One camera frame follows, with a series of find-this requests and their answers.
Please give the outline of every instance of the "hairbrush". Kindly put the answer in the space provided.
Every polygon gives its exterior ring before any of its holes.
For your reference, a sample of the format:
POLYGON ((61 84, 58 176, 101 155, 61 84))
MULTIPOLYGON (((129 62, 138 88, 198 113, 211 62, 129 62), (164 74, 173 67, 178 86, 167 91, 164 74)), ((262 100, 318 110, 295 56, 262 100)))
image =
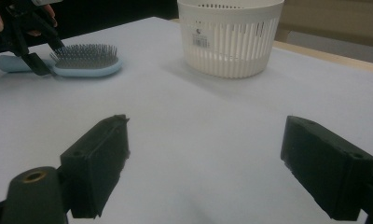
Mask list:
MULTIPOLYGON (((105 44, 71 45, 51 52, 52 60, 43 60, 55 75, 61 77, 103 77, 121 67, 117 48, 105 44)), ((20 57, 0 55, 0 70, 8 73, 31 72, 20 57)))

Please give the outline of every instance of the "table surface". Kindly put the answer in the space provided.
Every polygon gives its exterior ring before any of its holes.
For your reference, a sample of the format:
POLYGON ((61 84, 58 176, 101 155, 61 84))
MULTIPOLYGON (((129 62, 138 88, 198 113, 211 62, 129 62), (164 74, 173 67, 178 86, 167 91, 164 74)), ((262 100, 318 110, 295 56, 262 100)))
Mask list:
MULTIPOLYGON (((373 155, 372 72, 273 48, 254 77, 207 76, 185 63, 179 24, 158 18, 64 40, 76 43, 117 46, 121 71, 0 71, 0 201, 14 176, 58 167, 115 114, 131 119, 131 157, 103 216, 70 223, 337 223, 280 160, 286 117, 314 120, 373 155)), ((50 48, 31 51, 48 57, 50 48)))

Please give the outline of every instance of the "white plastic basket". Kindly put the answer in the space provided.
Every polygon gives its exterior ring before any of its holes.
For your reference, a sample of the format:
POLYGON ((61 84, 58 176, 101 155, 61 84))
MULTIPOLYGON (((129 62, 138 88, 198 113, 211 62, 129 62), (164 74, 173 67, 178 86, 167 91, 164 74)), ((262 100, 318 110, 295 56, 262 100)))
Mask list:
POLYGON ((218 77, 264 70, 283 0, 178 0, 186 62, 218 77))

